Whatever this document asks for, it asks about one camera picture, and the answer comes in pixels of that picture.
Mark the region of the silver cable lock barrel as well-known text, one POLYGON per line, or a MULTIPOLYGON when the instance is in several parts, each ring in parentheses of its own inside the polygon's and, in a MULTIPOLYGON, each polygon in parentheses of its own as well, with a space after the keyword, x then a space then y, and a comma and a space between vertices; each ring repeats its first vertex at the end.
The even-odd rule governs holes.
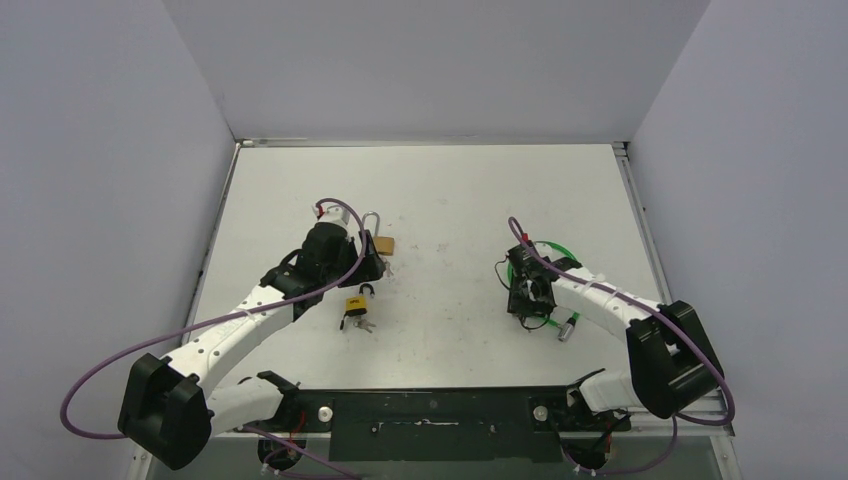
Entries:
POLYGON ((557 335, 557 339, 562 343, 567 342, 573 334, 575 327, 576 319, 574 317, 569 318, 559 326, 559 333, 557 335))

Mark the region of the green cable lock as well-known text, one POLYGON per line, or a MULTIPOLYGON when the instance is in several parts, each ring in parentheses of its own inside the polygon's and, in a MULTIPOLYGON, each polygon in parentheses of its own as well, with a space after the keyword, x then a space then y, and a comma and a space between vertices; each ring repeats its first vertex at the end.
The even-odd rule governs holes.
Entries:
MULTIPOLYGON (((565 247, 563 247, 563 246, 561 246, 557 243, 554 243, 554 242, 551 242, 551 241, 539 241, 539 242, 535 242, 533 244, 533 246, 536 248, 537 253, 540 254, 544 260, 550 262, 551 264, 553 264, 559 270, 567 271, 569 269, 579 268, 579 267, 582 266, 582 264, 577 260, 577 258, 569 250, 567 250, 565 247)), ((508 294, 509 294, 509 282, 510 282, 511 276, 512 276, 512 269, 509 266, 507 254, 506 254, 506 262, 507 262, 507 271, 506 271, 506 281, 504 282, 504 285, 508 289, 508 294)), ((553 294, 553 283, 558 279, 558 276, 553 272, 551 272, 551 276, 553 277, 552 282, 551 282, 551 290, 552 290, 552 294, 553 294)), ((530 332, 530 331, 540 329, 545 325, 557 325, 557 323, 554 322, 551 319, 552 313, 547 318, 533 318, 533 317, 519 318, 519 317, 516 317, 512 314, 511 315, 518 319, 520 325, 526 331, 530 332)))

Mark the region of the yellow black padlock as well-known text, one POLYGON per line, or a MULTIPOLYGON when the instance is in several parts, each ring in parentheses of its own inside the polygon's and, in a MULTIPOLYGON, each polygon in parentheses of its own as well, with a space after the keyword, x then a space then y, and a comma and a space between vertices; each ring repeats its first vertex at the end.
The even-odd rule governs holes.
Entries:
POLYGON ((361 284, 357 294, 346 299, 344 316, 346 318, 366 316, 368 313, 368 300, 373 298, 374 294, 375 290, 372 284, 361 284))

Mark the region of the brass padlock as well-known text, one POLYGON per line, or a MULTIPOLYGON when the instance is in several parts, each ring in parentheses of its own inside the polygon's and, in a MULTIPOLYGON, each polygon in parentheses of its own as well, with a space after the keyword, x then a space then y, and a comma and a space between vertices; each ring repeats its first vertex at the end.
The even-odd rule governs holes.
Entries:
POLYGON ((374 245, 378 254, 382 256, 393 256, 396 247, 396 240, 391 236, 384 236, 380 233, 381 216, 376 211, 368 211, 363 215, 363 221, 372 220, 373 229, 371 230, 374 245))

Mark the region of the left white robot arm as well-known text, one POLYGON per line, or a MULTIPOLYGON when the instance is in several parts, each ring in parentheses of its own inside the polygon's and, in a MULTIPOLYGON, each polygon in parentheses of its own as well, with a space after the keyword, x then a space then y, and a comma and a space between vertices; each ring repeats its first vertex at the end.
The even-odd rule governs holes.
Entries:
POLYGON ((297 420, 291 383, 271 371, 232 387, 221 380, 277 331, 323 299, 321 288, 382 278, 385 265, 369 230, 351 235, 343 221, 320 221, 301 247, 266 272, 234 309, 162 357, 145 354, 131 366, 118 429, 172 470, 189 465, 215 435, 262 420, 282 431, 297 420))

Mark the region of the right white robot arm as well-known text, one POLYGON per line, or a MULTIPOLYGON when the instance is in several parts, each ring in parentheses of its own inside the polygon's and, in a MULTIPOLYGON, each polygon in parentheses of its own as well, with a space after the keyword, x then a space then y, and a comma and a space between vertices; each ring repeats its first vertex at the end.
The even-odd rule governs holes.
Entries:
POLYGON ((556 260, 522 245, 506 253, 507 311, 521 321, 553 321, 564 334, 580 320, 618 340, 628 363, 593 373, 565 402, 568 421, 588 429, 606 412, 644 408, 667 419, 720 388, 720 362, 694 308, 639 299, 568 256, 556 260))

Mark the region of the silver key bunch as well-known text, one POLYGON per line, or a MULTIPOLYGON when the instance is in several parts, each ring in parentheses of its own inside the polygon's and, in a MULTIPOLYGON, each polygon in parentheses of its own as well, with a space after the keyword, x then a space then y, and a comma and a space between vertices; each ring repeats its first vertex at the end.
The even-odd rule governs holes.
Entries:
POLYGON ((366 318, 358 318, 354 321, 354 327, 368 333, 372 333, 376 325, 368 321, 366 318))

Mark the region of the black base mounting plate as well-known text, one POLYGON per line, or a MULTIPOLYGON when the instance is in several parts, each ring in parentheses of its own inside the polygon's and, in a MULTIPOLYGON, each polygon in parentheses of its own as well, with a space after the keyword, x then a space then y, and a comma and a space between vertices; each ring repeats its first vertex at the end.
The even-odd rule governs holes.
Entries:
POLYGON ((566 386, 300 390, 256 427, 326 434, 329 458, 360 461, 559 460, 561 449, 606 452, 631 421, 623 409, 593 413, 566 386))

